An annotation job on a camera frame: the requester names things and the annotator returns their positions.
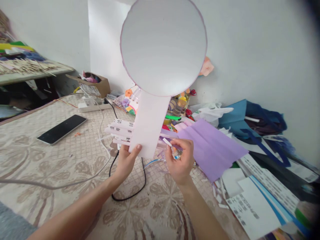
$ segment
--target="hand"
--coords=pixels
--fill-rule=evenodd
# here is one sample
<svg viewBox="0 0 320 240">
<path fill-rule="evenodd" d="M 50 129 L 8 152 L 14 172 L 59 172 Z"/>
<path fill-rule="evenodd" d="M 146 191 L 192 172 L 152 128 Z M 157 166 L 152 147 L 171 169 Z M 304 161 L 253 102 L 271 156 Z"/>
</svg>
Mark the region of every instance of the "hand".
<svg viewBox="0 0 320 240">
<path fill-rule="evenodd" d="M 132 172 L 136 157 L 138 156 L 141 149 L 142 146 L 138 144 L 133 149 L 132 153 L 129 153 L 129 146 L 121 146 L 118 156 L 118 166 L 115 173 L 113 174 L 115 178 L 118 178 L 119 180 L 121 180 L 121 182 L 123 182 L 129 176 L 129 174 Z"/>
<path fill-rule="evenodd" d="M 193 141 L 188 139 L 174 139 L 171 144 L 182 147 L 180 159 L 174 159 L 171 147 L 168 145 L 166 150 L 166 160 L 169 172 L 178 186 L 187 184 L 190 180 L 190 171 L 194 164 Z"/>
</svg>

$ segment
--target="folded purple paper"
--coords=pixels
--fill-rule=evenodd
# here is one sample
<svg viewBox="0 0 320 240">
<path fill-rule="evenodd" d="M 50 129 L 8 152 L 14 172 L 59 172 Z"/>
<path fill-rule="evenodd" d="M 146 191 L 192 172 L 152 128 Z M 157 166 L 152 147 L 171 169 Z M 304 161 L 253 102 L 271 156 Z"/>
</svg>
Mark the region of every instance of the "folded purple paper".
<svg viewBox="0 0 320 240">
<path fill-rule="evenodd" d="M 221 177 L 233 162 L 249 153 L 203 119 L 179 131 L 178 136 L 193 141 L 193 157 L 211 182 Z"/>
</svg>

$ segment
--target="wooden sticks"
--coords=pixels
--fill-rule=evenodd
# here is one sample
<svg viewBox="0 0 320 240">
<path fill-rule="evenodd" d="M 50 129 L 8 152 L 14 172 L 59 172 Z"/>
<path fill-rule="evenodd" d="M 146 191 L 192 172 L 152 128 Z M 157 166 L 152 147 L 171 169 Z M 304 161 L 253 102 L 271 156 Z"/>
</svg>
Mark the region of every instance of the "wooden sticks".
<svg viewBox="0 0 320 240">
<path fill-rule="evenodd" d="M 49 70 L 56 68 L 69 69 L 66 66 L 55 65 L 50 62 L 38 62 L 30 59 L 14 59 L 7 61 L 0 61 L 0 75 L 8 73 L 20 73 L 22 75 L 29 73 L 37 72 L 46 72 L 53 76 L 54 74 L 50 73 Z"/>
</svg>

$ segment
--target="patterned bedsheet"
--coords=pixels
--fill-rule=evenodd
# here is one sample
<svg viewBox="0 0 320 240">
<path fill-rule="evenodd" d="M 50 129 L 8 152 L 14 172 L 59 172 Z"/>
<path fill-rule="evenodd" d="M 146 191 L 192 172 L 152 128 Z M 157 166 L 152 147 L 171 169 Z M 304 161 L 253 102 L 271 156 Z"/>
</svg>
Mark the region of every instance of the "patterned bedsheet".
<svg viewBox="0 0 320 240">
<path fill-rule="evenodd" d="M 77 105 L 81 95 L 71 95 L 64 101 Z M 116 109 L 118 118 L 134 121 L 134 116 Z M 36 138 L 70 116 L 78 114 L 88 119 L 75 132 L 54 146 Z M 113 110 L 103 110 L 103 129 L 115 118 Z M 107 154 L 98 141 L 100 111 L 79 113 L 62 102 L 54 102 L 31 114 L 0 126 L 0 178 L 37 181 L 61 186 L 95 175 L 106 163 Z M 109 168 L 117 153 L 111 139 L 105 139 L 112 158 L 98 177 L 72 187 L 47 190 L 31 185 L 0 184 L 0 201 L 34 226 L 41 226 L 108 178 Z M 146 165 L 152 159 L 143 159 Z M 147 183 L 135 197 L 115 202 L 111 198 L 88 230 L 87 239 L 195 239 L 190 217 L 180 190 L 168 173 L 166 163 L 157 161 L 146 168 Z M 191 176 L 201 195 L 231 239 L 248 239 L 240 224 L 228 209 L 218 207 L 212 186 L 198 169 Z M 115 196 L 125 198 L 144 184 L 141 159 Z"/>
</svg>

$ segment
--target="orange paper flower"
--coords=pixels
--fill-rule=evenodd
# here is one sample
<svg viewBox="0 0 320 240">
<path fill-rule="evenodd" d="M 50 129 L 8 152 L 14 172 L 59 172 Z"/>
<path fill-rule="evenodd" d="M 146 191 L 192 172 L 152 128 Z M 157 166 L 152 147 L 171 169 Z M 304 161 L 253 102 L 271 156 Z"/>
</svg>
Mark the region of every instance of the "orange paper flower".
<svg viewBox="0 0 320 240">
<path fill-rule="evenodd" d="M 132 95 L 132 90 L 131 89 L 128 89 L 127 91 L 126 91 L 126 97 L 130 97 L 131 95 Z"/>
</svg>

